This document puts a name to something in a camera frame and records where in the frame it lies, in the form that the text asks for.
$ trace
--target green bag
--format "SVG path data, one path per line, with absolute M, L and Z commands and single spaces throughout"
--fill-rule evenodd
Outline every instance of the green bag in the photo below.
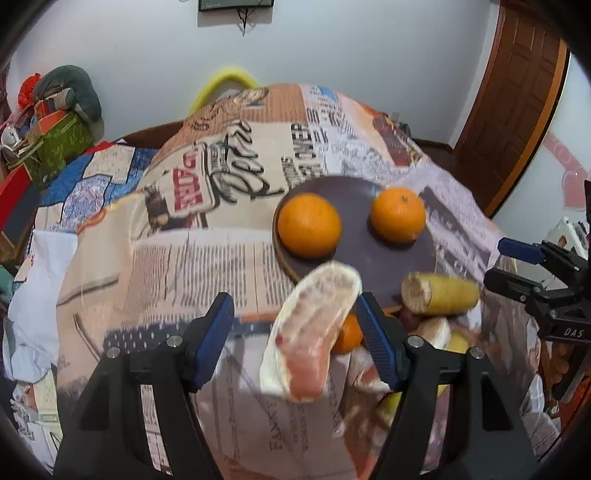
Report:
M 91 145 L 90 132 L 80 117 L 70 112 L 27 149 L 17 164 L 27 165 L 33 185 L 42 190 Z

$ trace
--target whole orange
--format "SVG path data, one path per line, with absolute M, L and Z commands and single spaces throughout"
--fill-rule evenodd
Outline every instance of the whole orange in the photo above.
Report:
M 343 326 L 340 328 L 339 336 L 332 347 L 331 352 L 336 355 L 342 353 L 349 353 L 350 351 L 361 345 L 363 341 L 363 332 L 357 322 L 357 317 L 354 313 L 349 313 Z
M 390 242 L 409 243 L 425 228 L 425 205 L 412 190 L 385 189 L 375 198 L 369 216 L 377 233 Z
M 279 239 L 298 257 L 326 257 L 335 250 L 341 232 L 339 212 L 315 193 L 296 195 L 279 212 Z

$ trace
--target yellow arch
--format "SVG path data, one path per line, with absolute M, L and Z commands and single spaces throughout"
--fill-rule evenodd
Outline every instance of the yellow arch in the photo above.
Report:
M 205 84 L 205 86 L 197 95 L 197 98 L 193 102 L 191 109 L 189 110 L 189 116 L 193 115 L 202 106 L 207 105 L 207 100 L 211 97 L 212 93 L 222 83 L 234 80 L 242 85 L 244 88 L 255 88 L 258 87 L 258 82 L 247 74 L 244 70 L 236 67 L 227 67 L 214 74 Z

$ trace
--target door panel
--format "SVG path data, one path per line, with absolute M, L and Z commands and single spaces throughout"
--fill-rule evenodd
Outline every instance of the door panel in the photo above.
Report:
M 500 206 L 549 123 L 566 46 L 532 13 L 502 7 L 498 46 L 460 136 L 453 173 L 487 215 Z

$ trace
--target dark purple plate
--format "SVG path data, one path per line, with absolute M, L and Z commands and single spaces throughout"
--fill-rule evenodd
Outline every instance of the dark purple plate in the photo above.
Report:
M 277 206 L 273 217 L 273 245 L 279 263 L 296 282 L 327 260 L 355 267 L 363 290 L 371 291 L 383 309 L 400 305 L 402 279 L 410 272 L 435 272 L 435 244 L 427 228 L 411 245 L 382 241 L 369 225 L 369 212 L 382 187 L 353 177 L 321 177 L 291 190 Z M 315 193 L 327 199 L 339 212 L 343 233 L 329 258 L 305 260 L 293 256 L 277 235 L 277 218 L 285 203 L 299 193 Z

